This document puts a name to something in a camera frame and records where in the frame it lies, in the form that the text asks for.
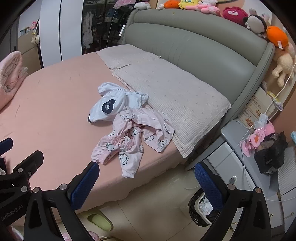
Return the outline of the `white navy-trimmed shirt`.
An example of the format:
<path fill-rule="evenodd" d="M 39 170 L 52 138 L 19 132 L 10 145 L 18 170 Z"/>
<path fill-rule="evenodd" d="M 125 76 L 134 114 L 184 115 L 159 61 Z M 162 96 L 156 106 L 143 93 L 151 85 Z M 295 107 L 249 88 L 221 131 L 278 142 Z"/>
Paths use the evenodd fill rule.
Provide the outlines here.
<path fill-rule="evenodd" d="M 149 99 L 149 95 L 140 91 L 129 91 L 115 83 L 104 82 L 98 87 L 101 99 L 90 109 L 88 121 L 113 121 L 115 116 L 125 106 L 142 108 Z"/>

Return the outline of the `green slipper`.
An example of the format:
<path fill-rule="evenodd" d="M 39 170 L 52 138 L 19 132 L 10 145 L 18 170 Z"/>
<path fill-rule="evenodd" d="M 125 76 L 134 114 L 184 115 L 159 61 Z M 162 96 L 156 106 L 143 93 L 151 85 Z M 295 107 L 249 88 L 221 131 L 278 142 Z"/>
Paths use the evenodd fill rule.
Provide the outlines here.
<path fill-rule="evenodd" d="M 112 222 L 96 207 L 87 211 L 83 211 L 80 213 L 80 215 L 105 232 L 110 232 L 113 230 Z"/>

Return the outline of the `white trash bin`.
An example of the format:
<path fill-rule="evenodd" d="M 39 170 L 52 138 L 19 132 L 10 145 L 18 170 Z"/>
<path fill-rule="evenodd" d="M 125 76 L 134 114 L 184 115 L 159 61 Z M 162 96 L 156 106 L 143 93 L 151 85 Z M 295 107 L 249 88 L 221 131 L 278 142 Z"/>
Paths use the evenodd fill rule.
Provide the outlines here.
<path fill-rule="evenodd" d="M 219 214 L 219 210 L 213 208 L 202 188 L 189 200 L 188 207 L 192 221 L 201 227 L 210 226 Z"/>

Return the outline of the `pink bed sheet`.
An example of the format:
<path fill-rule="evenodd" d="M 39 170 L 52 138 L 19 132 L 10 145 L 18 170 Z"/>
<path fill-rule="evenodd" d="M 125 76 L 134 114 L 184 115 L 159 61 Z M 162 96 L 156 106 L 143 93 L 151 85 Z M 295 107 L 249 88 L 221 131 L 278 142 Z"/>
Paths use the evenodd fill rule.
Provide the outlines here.
<path fill-rule="evenodd" d="M 1 111 L 1 139 L 14 142 L 5 154 L 10 165 L 15 167 L 36 150 L 44 155 L 43 164 L 29 180 L 31 187 L 55 189 L 89 164 L 94 147 L 112 130 L 110 122 L 87 120 L 104 82 L 117 83 L 117 79 L 99 55 L 81 55 L 29 75 Z M 162 153 L 145 146 L 135 177 L 124 178 L 115 157 L 100 166 L 82 210 L 124 199 L 133 189 L 184 162 L 174 143 Z"/>

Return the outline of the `grey bedside table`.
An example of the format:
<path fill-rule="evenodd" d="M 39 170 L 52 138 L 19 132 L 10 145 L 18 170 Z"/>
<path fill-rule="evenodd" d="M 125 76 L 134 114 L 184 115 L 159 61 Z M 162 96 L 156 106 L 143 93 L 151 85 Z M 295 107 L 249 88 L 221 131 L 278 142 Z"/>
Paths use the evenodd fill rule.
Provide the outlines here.
<path fill-rule="evenodd" d="M 204 162 L 226 184 L 235 179 L 234 185 L 238 189 L 260 187 L 266 198 L 271 227 L 283 228 L 286 232 L 295 219 L 295 188 L 285 194 L 280 193 L 278 173 L 260 173 L 253 154 L 250 157 L 243 155 L 239 143 L 250 131 L 238 120 L 231 121 L 220 133 Z"/>

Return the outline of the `black mesh bag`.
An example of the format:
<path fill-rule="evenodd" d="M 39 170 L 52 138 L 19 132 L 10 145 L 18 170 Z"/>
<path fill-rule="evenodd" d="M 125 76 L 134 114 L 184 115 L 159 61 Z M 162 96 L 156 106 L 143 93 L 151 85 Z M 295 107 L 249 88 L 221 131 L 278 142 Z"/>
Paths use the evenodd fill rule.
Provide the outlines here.
<path fill-rule="evenodd" d="M 284 163 L 287 137 L 285 132 L 271 133 L 255 150 L 254 159 L 261 174 L 272 174 Z"/>

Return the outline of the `rolled pink quilt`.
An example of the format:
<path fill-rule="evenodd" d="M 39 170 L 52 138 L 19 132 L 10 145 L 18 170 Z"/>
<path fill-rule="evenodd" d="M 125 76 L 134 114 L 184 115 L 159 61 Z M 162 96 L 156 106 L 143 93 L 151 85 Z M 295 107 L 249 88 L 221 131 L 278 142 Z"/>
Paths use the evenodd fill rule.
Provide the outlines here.
<path fill-rule="evenodd" d="M 1 61 L 0 110 L 13 99 L 28 75 L 27 70 L 28 68 L 23 66 L 23 57 L 20 51 L 11 52 Z"/>

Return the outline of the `pink toy fan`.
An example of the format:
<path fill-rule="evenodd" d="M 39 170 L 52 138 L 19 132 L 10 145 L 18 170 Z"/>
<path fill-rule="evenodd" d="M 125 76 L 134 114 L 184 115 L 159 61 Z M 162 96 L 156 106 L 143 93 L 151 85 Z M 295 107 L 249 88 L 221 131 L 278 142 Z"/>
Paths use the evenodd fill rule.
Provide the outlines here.
<path fill-rule="evenodd" d="M 240 143 L 240 148 L 244 156 L 250 157 L 253 150 L 256 150 L 267 135 L 275 132 L 272 123 L 267 123 L 263 128 L 255 130 L 246 140 Z"/>

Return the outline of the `wooden cabinet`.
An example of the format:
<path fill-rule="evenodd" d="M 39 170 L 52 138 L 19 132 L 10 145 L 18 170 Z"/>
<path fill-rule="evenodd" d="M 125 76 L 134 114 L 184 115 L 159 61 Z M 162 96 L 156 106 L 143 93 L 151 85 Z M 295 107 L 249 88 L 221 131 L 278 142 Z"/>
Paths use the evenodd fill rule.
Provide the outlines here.
<path fill-rule="evenodd" d="M 43 68 L 39 46 L 32 43 L 34 36 L 34 30 L 30 30 L 18 38 L 18 50 L 22 53 L 23 66 L 28 68 L 29 75 Z"/>

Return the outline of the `pink cartoon print pajamas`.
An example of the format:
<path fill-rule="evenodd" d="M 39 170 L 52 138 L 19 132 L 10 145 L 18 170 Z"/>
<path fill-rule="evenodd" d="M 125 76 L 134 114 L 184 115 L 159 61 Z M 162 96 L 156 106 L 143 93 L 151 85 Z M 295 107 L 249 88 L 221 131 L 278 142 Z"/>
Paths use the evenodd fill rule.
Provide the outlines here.
<path fill-rule="evenodd" d="M 112 131 L 93 149 L 91 159 L 107 164 L 118 156 L 122 176 L 134 178 L 144 154 L 143 143 L 161 153 L 173 138 L 175 129 L 166 114 L 151 108 L 124 107 L 113 120 Z"/>

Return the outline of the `white power adapter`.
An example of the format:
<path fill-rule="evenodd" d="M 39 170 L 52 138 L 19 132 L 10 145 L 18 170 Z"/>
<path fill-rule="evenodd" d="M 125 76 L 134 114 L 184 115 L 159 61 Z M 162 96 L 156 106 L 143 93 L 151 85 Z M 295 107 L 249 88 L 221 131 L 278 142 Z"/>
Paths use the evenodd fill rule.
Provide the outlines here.
<path fill-rule="evenodd" d="M 259 116 L 259 119 L 254 121 L 253 128 L 255 130 L 261 129 L 267 124 L 267 121 L 268 121 L 268 116 L 264 113 L 261 113 Z"/>

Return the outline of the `beige waffle pillow cover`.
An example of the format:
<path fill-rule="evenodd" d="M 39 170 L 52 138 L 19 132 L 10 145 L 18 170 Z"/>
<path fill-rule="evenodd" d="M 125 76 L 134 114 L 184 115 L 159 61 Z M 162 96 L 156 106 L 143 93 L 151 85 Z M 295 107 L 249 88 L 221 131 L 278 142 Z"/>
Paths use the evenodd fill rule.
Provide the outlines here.
<path fill-rule="evenodd" d="M 175 128 L 173 142 L 183 158 L 231 109 L 214 87 L 155 54 L 133 45 L 108 47 L 97 54 L 114 77 L 148 94 L 148 105 L 169 117 Z"/>

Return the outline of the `white wardrobe door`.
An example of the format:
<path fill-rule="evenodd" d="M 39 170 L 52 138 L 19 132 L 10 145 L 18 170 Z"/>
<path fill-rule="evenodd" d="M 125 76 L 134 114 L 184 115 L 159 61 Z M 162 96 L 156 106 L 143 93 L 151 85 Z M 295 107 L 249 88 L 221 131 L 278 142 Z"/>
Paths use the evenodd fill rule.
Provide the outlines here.
<path fill-rule="evenodd" d="M 39 38 L 43 66 L 82 55 L 83 0 L 43 0 Z"/>

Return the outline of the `dark glass wardrobe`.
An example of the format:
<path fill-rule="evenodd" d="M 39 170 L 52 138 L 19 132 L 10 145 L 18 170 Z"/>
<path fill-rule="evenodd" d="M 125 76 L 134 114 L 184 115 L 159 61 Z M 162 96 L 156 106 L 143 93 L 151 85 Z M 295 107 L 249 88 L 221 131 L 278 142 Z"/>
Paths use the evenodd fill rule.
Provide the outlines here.
<path fill-rule="evenodd" d="M 82 53 L 96 52 L 121 43 L 121 29 L 138 1 L 84 1 Z"/>

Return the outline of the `grey leather headboard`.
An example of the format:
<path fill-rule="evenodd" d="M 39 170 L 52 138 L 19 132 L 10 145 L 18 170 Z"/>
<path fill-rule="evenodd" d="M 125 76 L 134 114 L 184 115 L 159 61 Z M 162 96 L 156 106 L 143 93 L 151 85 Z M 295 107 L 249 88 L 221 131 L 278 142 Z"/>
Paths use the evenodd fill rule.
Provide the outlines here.
<path fill-rule="evenodd" d="M 238 117 L 258 89 L 274 54 L 271 44 L 243 27 L 217 16 L 181 9 L 133 11 L 122 45 L 161 57 L 229 100 L 231 109 L 192 153 L 203 141 L 213 142 L 220 130 Z"/>

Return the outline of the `cream rabbit plush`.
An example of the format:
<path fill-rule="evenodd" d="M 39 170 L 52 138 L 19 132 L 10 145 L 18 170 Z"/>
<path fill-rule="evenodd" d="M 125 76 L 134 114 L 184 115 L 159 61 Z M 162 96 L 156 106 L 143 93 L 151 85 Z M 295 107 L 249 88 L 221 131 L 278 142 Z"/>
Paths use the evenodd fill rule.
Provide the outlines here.
<path fill-rule="evenodd" d="M 277 48 L 273 60 L 276 68 L 272 71 L 272 76 L 277 80 L 280 88 L 284 87 L 286 76 L 293 79 L 295 75 L 295 49 L 292 43 L 288 43 L 283 49 Z"/>

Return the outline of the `orange round plush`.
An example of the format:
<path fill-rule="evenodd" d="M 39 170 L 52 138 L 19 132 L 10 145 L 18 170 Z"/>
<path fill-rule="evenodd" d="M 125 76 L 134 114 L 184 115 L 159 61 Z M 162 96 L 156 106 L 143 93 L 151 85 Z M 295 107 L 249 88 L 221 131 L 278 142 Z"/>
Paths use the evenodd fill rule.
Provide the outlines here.
<path fill-rule="evenodd" d="M 288 45 L 288 36 L 277 26 L 270 26 L 266 30 L 267 39 L 276 47 L 284 49 Z"/>

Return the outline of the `black white plush toy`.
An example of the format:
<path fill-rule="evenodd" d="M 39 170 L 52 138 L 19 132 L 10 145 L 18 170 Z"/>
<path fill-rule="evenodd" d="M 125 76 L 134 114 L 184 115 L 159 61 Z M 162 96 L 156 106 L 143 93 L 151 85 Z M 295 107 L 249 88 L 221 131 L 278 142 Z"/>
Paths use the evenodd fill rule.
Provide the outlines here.
<path fill-rule="evenodd" d="M 258 15 L 255 9 L 249 9 L 250 15 L 248 17 L 243 18 L 243 23 L 248 30 L 252 31 L 259 37 L 266 37 L 267 28 L 270 26 L 269 14 L 263 13 L 262 15 Z"/>

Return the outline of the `red strawberry bear plush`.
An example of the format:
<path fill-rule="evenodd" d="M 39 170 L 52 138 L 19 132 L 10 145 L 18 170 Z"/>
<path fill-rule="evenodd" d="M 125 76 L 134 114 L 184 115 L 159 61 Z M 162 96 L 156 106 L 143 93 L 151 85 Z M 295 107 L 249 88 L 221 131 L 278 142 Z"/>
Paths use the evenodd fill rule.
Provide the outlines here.
<path fill-rule="evenodd" d="M 248 17 L 248 13 L 240 7 L 226 7 L 222 11 L 223 18 L 244 26 L 244 18 Z"/>

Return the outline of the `orange plush toy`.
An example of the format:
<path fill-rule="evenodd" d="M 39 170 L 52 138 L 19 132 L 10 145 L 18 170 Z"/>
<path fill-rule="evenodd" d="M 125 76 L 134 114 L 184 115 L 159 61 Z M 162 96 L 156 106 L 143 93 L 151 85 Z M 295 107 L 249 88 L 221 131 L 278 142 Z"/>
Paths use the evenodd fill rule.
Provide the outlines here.
<path fill-rule="evenodd" d="M 178 9 L 180 7 L 180 1 L 168 0 L 163 5 L 165 9 Z"/>

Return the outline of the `pink rabbit plush toy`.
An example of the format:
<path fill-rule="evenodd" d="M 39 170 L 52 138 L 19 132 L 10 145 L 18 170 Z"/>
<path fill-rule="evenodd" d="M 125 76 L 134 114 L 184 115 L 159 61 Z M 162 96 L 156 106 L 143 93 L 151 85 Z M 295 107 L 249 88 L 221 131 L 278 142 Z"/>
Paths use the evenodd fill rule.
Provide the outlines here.
<path fill-rule="evenodd" d="M 218 1 L 216 0 L 208 0 L 208 1 L 199 1 L 195 5 L 186 5 L 185 9 L 200 11 L 204 14 L 212 14 L 216 16 L 222 16 L 220 9 L 216 6 Z"/>

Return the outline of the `yellow sponge plush toy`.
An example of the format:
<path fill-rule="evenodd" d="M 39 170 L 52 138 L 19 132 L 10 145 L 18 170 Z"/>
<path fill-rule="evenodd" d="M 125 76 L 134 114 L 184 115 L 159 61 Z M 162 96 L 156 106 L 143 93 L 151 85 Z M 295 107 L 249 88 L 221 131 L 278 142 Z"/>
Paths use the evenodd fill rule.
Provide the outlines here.
<path fill-rule="evenodd" d="M 196 6 L 199 0 L 181 0 L 178 5 L 180 9 L 185 9 L 188 6 Z"/>

